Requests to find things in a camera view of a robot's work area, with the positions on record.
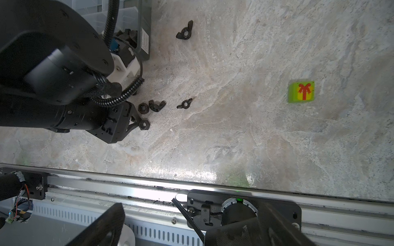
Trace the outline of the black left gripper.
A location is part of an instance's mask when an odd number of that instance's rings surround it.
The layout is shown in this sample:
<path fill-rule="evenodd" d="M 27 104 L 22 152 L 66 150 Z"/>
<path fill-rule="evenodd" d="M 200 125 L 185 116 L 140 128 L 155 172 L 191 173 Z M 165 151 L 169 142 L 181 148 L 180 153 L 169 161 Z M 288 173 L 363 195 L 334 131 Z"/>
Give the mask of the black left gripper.
<path fill-rule="evenodd" d="M 131 131 L 143 130 L 143 120 L 136 107 L 130 102 L 107 108 L 107 116 L 102 125 L 95 130 L 88 130 L 90 134 L 105 143 L 122 141 Z"/>

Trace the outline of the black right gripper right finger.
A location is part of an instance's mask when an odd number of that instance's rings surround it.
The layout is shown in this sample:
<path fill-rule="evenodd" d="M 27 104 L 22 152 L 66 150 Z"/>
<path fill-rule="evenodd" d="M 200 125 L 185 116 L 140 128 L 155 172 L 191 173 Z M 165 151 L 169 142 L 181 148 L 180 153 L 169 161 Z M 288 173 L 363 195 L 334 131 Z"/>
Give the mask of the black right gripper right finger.
<path fill-rule="evenodd" d="M 259 204 L 258 221 L 264 246 L 316 245 L 270 204 Z"/>

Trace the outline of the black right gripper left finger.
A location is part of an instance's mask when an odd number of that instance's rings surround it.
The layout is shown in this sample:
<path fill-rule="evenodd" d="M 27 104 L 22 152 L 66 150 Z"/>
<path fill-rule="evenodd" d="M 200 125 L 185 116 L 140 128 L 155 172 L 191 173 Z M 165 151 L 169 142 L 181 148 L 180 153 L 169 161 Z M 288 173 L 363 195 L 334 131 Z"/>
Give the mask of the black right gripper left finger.
<path fill-rule="evenodd" d="M 125 222 L 121 203 L 115 203 L 67 246 L 117 246 Z"/>

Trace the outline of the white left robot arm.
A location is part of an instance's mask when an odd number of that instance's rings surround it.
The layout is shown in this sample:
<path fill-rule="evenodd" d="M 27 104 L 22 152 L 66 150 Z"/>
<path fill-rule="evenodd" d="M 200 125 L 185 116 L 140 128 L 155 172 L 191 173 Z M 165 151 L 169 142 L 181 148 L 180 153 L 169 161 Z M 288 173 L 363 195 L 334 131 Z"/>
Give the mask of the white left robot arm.
<path fill-rule="evenodd" d="M 110 144 L 148 130 L 129 102 L 142 76 L 125 89 L 108 80 L 118 12 L 110 1 L 98 34 L 62 2 L 1 1 L 1 126 L 85 130 Z"/>

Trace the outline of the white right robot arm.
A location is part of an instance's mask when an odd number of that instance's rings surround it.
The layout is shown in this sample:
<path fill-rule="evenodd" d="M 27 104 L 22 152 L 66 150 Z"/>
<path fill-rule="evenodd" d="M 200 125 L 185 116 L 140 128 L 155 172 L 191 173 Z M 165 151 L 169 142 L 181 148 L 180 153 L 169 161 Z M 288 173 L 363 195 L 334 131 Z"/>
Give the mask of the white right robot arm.
<path fill-rule="evenodd" d="M 228 199 L 221 207 L 221 226 L 203 233 L 176 198 L 172 203 L 206 246 L 313 246 L 314 243 L 270 204 L 254 208 L 245 199 Z M 70 246 L 116 246 L 125 222 L 121 203 L 115 203 L 77 235 Z"/>

